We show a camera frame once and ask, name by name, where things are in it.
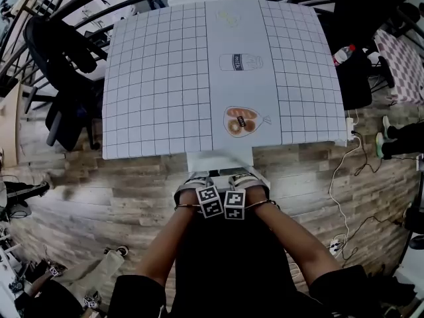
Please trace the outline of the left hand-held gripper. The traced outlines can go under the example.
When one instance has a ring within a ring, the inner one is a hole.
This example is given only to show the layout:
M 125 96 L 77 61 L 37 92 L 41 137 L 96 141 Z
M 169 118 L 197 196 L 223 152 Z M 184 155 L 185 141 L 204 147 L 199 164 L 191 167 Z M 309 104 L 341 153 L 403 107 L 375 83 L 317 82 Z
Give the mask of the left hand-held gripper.
M 194 172 L 174 194 L 175 209 L 191 207 L 205 219 L 222 215 L 223 205 L 214 181 L 207 172 Z

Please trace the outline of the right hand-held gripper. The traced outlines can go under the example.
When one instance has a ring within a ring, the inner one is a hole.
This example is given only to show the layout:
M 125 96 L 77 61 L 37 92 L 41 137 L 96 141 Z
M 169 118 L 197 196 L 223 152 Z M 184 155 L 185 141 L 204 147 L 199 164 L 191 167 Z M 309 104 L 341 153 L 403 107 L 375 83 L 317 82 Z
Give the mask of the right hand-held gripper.
M 229 177 L 230 188 L 225 192 L 225 219 L 244 220 L 246 209 L 253 205 L 246 204 L 246 191 L 255 186 L 261 187 L 269 196 L 269 187 L 252 173 L 237 174 Z

